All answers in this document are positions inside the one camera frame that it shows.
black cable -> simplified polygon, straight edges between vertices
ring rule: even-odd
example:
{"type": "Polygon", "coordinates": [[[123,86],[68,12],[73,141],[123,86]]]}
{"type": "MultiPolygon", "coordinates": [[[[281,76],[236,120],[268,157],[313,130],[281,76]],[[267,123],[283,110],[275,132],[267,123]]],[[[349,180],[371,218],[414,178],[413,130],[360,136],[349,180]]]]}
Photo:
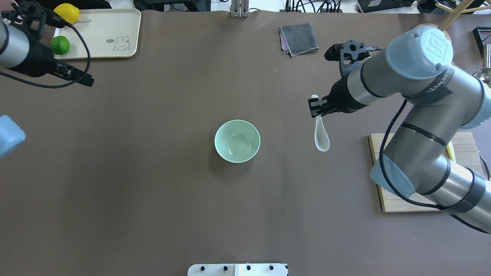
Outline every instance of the black cable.
{"type": "Polygon", "coordinates": [[[401,3],[397,2],[397,0],[392,0],[392,2],[398,4],[399,6],[401,6],[401,8],[404,7],[401,3]]]}
{"type": "Polygon", "coordinates": [[[331,1],[332,1],[333,7],[330,9],[330,12],[335,12],[335,9],[336,9],[336,6],[337,6],[336,1],[334,1],[334,0],[331,0],[331,1]]]}
{"type": "Polygon", "coordinates": [[[306,12],[306,11],[305,11],[305,7],[303,6],[303,1],[302,1],[302,0],[298,0],[298,1],[297,1],[297,9],[296,9],[295,11],[296,11],[296,12],[298,12],[298,11],[299,11],[299,4],[300,4],[300,3],[302,3],[302,6],[301,6],[301,7],[302,7],[302,9],[303,9],[303,12],[306,12]]]}
{"type": "Polygon", "coordinates": [[[172,7],[172,9],[175,9],[175,10],[177,10],[177,11],[188,11],[187,9],[186,9],[186,10],[180,10],[180,9],[178,9],[178,8],[176,8],[176,7],[172,7]]]}
{"type": "Polygon", "coordinates": [[[488,167],[488,163],[486,163],[486,160],[484,159],[484,157],[481,156],[480,153],[479,153],[479,159],[481,159],[481,161],[484,164],[484,171],[486,171],[486,175],[488,176],[488,181],[491,181],[490,168],[488,167]]]}
{"type": "Polygon", "coordinates": [[[443,206],[440,206],[440,205],[436,205],[436,204],[428,204],[428,203],[422,203],[422,202],[417,202],[417,201],[414,201],[412,199],[409,199],[405,196],[403,196],[395,187],[394,187],[394,184],[392,184],[392,182],[390,181],[388,175],[387,175],[387,172],[385,171],[385,164],[383,162],[383,149],[385,148],[385,143],[387,143],[387,138],[389,136],[389,133],[390,133],[390,130],[392,129],[392,126],[394,126],[394,123],[395,121],[397,120],[397,118],[401,115],[402,111],[404,110],[404,107],[406,107],[406,104],[408,103],[407,100],[404,100],[404,102],[402,103],[401,107],[399,108],[399,110],[397,111],[397,113],[395,114],[394,118],[392,118],[392,121],[390,121],[389,123],[389,126],[387,127],[387,130],[385,131],[385,135],[383,136],[383,140],[382,140],[382,145],[380,146],[380,152],[379,152],[379,161],[380,161],[380,168],[382,169],[382,174],[383,174],[383,177],[385,178],[385,180],[387,181],[387,184],[389,184],[390,188],[400,197],[402,198],[404,201],[408,202],[408,203],[411,203],[411,204],[414,204],[414,205],[417,205],[417,206],[422,206],[422,207],[429,207],[429,208],[436,208],[436,209],[439,209],[439,210],[442,210],[442,209],[445,209],[445,207],[443,206]]]}
{"type": "Polygon", "coordinates": [[[451,216],[451,217],[453,217],[454,219],[456,219],[456,220],[458,220],[458,221],[462,222],[462,223],[463,223],[465,226],[468,226],[468,227],[470,227],[470,228],[472,228],[472,229],[474,229],[474,230],[476,230],[476,231],[479,231],[479,232],[481,232],[481,233],[489,234],[488,232],[486,232],[486,231],[482,230],[481,228],[479,228],[479,227],[477,227],[477,226],[474,226],[474,225],[472,225],[472,224],[470,224],[470,223],[468,223],[468,222],[464,221],[463,219],[461,219],[461,218],[460,218],[459,216],[457,216],[457,215],[450,215],[450,216],[451,216]]]}
{"type": "Polygon", "coordinates": [[[38,34],[43,34],[44,33],[44,25],[46,24],[46,20],[48,19],[48,14],[45,12],[43,13],[43,19],[39,22],[39,29],[37,30],[38,34]]]}
{"type": "Polygon", "coordinates": [[[326,12],[329,12],[329,9],[331,7],[331,2],[330,2],[330,0],[325,0],[325,3],[326,3],[326,12]]]}
{"type": "Polygon", "coordinates": [[[299,7],[304,8],[304,6],[305,6],[305,5],[309,5],[309,4],[311,4],[311,5],[312,5],[312,12],[315,12],[315,6],[314,6],[314,3],[315,3],[315,2],[324,2],[324,1],[325,1],[325,0],[314,0],[314,1],[309,0],[309,3],[303,3],[303,2],[302,2],[302,4],[300,4],[300,5],[299,5],[299,7]]]}
{"type": "MultiPolygon", "coordinates": [[[[399,110],[397,111],[397,113],[395,114],[394,118],[392,118],[392,121],[390,121],[390,124],[389,126],[387,127],[387,130],[385,131],[385,135],[383,136],[383,140],[382,140],[382,145],[380,146],[380,152],[379,152],[379,161],[380,161],[380,168],[382,169],[382,174],[383,174],[383,177],[385,178],[385,180],[387,181],[387,184],[389,184],[390,188],[400,197],[402,198],[404,201],[408,202],[408,203],[411,203],[411,204],[414,204],[414,205],[417,205],[417,206],[422,206],[422,207],[429,207],[429,208],[436,208],[436,209],[439,209],[439,210],[443,210],[445,209],[445,207],[441,206],[441,205],[437,205],[437,204],[428,204],[428,203],[422,203],[422,202],[417,202],[417,201],[414,201],[412,199],[409,199],[405,196],[403,196],[395,187],[394,185],[392,184],[392,182],[390,182],[390,179],[387,175],[387,172],[385,171],[385,165],[383,163],[383,149],[385,148],[385,143],[387,143],[387,138],[389,136],[389,133],[390,133],[390,130],[392,129],[392,126],[394,126],[394,123],[395,121],[397,120],[397,118],[401,115],[402,111],[404,110],[404,107],[406,107],[406,104],[408,103],[407,100],[404,100],[404,102],[402,103],[401,107],[399,108],[399,110]]],[[[450,215],[451,217],[455,218],[456,220],[460,221],[461,223],[463,223],[465,226],[468,226],[474,230],[477,230],[479,232],[482,232],[482,233],[486,233],[486,234],[489,234],[488,232],[482,230],[481,228],[477,227],[477,226],[474,226],[466,221],[464,221],[463,219],[461,219],[460,217],[458,217],[457,215],[450,215]]]]}
{"type": "Polygon", "coordinates": [[[418,6],[423,0],[416,2],[416,4],[411,5],[411,7],[418,6]]]}
{"type": "Polygon", "coordinates": [[[317,1],[312,1],[312,0],[308,0],[310,2],[310,4],[312,5],[312,9],[314,10],[315,12],[315,6],[314,6],[314,2],[320,2],[321,0],[317,0],[317,1]]]}
{"type": "Polygon", "coordinates": [[[25,83],[25,84],[30,84],[30,85],[33,85],[33,86],[36,86],[36,87],[41,87],[41,88],[63,88],[63,87],[70,86],[70,85],[72,85],[72,84],[80,81],[81,79],[83,79],[85,77],[85,75],[87,74],[87,72],[89,71],[89,67],[90,67],[90,52],[89,52],[89,47],[87,47],[87,44],[85,43],[85,40],[83,39],[82,35],[79,33],[79,31],[77,30],[77,28],[75,28],[70,23],[67,23],[66,25],[69,28],[71,28],[79,36],[80,41],[82,41],[82,44],[85,47],[85,50],[87,51],[87,66],[85,67],[85,70],[84,70],[83,74],[78,79],[73,80],[73,81],[71,81],[69,83],[61,84],[61,85],[45,85],[45,84],[39,84],[39,83],[33,83],[33,82],[30,82],[30,81],[26,81],[26,80],[23,80],[21,78],[15,77],[15,76],[13,76],[11,74],[7,74],[5,72],[2,72],[2,71],[0,71],[0,75],[6,76],[8,78],[11,78],[13,80],[16,80],[16,81],[19,81],[19,82],[22,82],[22,83],[25,83]]]}
{"type": "Polygon", "coordinates": [[[329,0],[324,0],[324,2],[321,4],[317,12],[322,12],[322,8],[324,7],[324,4],[327,4],[327,6],[329,7],[329,0]]]}

rabbit illustration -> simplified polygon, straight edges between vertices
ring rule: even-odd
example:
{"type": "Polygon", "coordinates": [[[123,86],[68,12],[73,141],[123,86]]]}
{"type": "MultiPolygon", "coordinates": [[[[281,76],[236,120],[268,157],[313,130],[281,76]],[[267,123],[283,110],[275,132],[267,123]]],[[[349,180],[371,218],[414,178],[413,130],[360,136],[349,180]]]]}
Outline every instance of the rabbit illustration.
{"type": "Polygon", "coordinates": [[[113,51],[129,51],[130,39],[127,36],[119,36],[114,44],[113,51]]]}

light blue joint cover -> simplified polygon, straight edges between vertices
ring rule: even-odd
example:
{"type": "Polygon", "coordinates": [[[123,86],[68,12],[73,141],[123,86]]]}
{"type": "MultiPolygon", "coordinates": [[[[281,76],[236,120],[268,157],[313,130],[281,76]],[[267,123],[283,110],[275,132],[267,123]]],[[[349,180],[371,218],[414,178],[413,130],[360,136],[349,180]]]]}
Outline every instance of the light blue joint cover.
{"type": "Polygon", "coordinates": [[[24,131],[9,116],[0,113],[0,159],[13,151],[25,139],[24,131]]]}
{"type": "Polygon", "coordinates": [[[385,60],[397,74],[411,80],[427,80],[441,74],[452,62],[452,43],[433,26],[418,26],[392,40],[385,60]]]}
{"type": "Polygon", "coordinates": [[[480,126],[484,121],[491,117],[491,88],[489,88],[485,83],[482,83],[484,87],[483,101],[481,107],[474,118],[461,126],[461,129],[471,129],[480,126]]]}
{"type": "MultiPolygon", "coordinates": [[[[416,192],[414,185],[406,174],[404,174],[403,171],[385,154],[383,155],[383,164],[385,165],[385,172],[387,173],[390,182],[403,196],[409,198],[416,192]]],[[[387,191],[397,195],[385,180],[378,160],[370,171],[370,178],[387,191]]]]}

spoon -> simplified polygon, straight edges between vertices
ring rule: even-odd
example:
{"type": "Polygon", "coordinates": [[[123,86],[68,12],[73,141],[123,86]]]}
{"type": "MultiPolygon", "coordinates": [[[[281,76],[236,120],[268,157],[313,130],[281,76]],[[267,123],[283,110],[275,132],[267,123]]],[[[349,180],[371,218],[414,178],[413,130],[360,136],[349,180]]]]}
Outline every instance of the spoon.
{"type": "Polygon", "coordinates": [[[482,80],[488,86],[491,84],[491,45],[486,44],[483,48],[483,68],[479,69],[474,73],[474,76],[482,80]]]}
{"type": "MultiPolygon", "coordinates": [[[[318,98],[317,95],[312,95],[310,98],[318,98]]],[[[324,128],[324,123],[322,122],[322,116],[317,115],[315,117],[315,131],[314,131],[314,140],[317,148],[326,152],[329,150],[331,143],[329,141],[329,136],[327,136],[326,129],[324,128]]]]}

green bowl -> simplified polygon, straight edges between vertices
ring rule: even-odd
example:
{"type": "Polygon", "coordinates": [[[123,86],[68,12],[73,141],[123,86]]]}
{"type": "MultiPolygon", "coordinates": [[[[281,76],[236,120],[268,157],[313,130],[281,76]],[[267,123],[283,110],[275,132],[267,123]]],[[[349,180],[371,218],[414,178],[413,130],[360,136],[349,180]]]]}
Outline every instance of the green bowl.
{"type": "Polygon", "coordinates": [[[261,144],[257,129],[249,122],[232,120],[224,123],[215,135],[218,154],[232,163],[242,163],[256,155],[261,144]]]}

